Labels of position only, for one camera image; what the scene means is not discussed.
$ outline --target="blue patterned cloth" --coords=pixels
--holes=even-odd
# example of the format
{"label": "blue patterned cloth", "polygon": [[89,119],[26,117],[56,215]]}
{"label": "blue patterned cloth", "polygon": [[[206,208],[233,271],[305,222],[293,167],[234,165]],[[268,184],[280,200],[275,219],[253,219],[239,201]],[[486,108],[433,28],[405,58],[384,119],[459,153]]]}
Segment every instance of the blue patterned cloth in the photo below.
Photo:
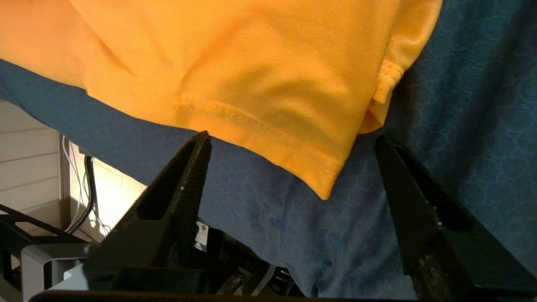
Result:
{"label": "blue patterned cloth", "polygon": [[[445,1],[392,98],[357,138],[328,201],[262,157],[213,140],[200,216],[288,267],[309,296],[415,297],[403,276],[373,143],[405,143],[537,275],[537,2]],[[0,97],[148,184],[192,131],[134,119],[0,61]]]}

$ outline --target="white sticker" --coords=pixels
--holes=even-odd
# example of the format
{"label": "white sticker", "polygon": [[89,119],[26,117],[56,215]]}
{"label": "white sticker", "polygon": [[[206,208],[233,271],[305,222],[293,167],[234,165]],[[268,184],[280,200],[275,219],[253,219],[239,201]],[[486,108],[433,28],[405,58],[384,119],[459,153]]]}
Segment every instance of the white sticker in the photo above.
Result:
{"label": "white sticker", "polygon": [[196,234],[196,241],[194,247],[201,251],[207,251],[207,238],[209,237],[209,226],[196,221],[198,226],[198,233]]}

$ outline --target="orange shirt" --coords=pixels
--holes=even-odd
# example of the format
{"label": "orange shirt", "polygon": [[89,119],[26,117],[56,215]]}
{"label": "orange shirt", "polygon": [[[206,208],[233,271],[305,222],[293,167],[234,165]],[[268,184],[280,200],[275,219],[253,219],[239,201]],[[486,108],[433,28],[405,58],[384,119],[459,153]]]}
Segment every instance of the orange shirt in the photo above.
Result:
{"label": "orange shirt", "polygon": [[0,0],[0,58],[247,148],[327,199],[441,0]]}

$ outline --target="white wall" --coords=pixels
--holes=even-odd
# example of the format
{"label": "white wall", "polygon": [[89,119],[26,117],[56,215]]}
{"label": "white wall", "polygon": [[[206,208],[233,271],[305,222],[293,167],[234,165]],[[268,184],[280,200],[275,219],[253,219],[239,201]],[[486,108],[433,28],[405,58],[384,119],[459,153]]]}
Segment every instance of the white wall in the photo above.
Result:
{"label": "white wall", "polygon": [[59,226],[59,145],[57,131],[0,100],[0,204]]}

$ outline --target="black cable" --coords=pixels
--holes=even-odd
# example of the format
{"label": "black cable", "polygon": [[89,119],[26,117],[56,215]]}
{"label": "black cable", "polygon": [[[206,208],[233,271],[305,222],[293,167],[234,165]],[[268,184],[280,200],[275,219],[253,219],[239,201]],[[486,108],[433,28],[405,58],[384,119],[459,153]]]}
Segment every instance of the black cable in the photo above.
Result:
{"label": "black cable", "polygon": [[72,234],[80,228],[80,226],[86,221],[90,215],[93,207],[95,206],[95,200],[97,198],[97,189],[95,188],[95,174],[93,173],[93,158],[91,156],[84,156],[84,167],[86,168],[86,177],[88,178],[88,206],[79,220],[73,224],[73,226],[67,230],[67,233]]}

